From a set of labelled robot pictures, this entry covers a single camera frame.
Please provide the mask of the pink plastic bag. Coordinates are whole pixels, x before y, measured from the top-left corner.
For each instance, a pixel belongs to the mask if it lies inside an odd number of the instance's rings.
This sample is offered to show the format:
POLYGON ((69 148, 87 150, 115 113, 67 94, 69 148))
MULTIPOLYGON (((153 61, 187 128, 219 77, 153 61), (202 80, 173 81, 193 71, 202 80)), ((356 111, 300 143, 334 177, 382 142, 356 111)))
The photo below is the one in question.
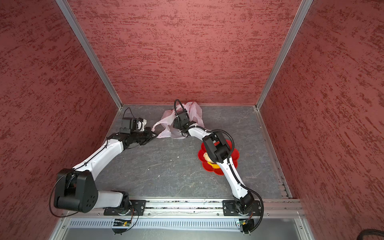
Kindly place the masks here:
MULTIPOLYGON (((203 122, 203 110, 198 105, 197 102, 187 102, 183 104, 183 107, 187 110, 190 121, 194 121, 200 127, 205 127, 203 122)), ((158 134, 158 138, 172 138, 172 139, 184 139, 180 130, 177 130, 173 127, 173 122, 176 119, 176 114, 174 108, 164 112, 160 121, 154 124, 152 131, 155 132, 160 130, 162 127, 163 130, 158 134)))

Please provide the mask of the beige fake fruit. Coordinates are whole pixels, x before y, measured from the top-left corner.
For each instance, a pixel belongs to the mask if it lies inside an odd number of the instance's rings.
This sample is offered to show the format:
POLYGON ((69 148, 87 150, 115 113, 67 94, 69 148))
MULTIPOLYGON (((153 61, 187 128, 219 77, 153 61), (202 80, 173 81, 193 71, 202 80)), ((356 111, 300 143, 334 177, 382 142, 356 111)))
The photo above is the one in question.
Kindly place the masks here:
POLYGON ((204 153, 204 159, 209 162, 209 163, 212 163, 212 160, 210 159, 208 153, 204 153))

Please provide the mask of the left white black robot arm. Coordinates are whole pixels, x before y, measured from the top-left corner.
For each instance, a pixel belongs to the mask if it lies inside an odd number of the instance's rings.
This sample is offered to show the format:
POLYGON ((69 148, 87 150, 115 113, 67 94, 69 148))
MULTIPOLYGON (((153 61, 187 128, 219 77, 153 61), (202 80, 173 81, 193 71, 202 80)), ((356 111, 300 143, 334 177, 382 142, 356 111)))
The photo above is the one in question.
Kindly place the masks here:
POLYGON ((62 169, 50 195, 52 207, 76 213, 88 213, 93 209, 111 209, 118 215, 133 213, 127 192, 99 191, 95 180, 101 171, 130 145, 144 146, 154 140, 157 134, 146 127, 137 133, 111 134, 105 143, 87 159, 71 169, 62 169))

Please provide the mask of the yellow fake banana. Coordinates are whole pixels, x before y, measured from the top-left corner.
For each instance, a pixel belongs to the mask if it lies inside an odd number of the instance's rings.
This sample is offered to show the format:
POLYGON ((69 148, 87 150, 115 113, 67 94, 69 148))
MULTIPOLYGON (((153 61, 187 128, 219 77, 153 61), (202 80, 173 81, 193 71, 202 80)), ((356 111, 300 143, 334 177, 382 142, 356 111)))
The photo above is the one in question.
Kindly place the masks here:
POLYGON ((220 168, 220 166, 217 165, 217 164, 213 164, 213 163, 210 163, 210 162, 208 162, 208 164, 209 164, 213 169, 219 169, 219 168, 220 168))

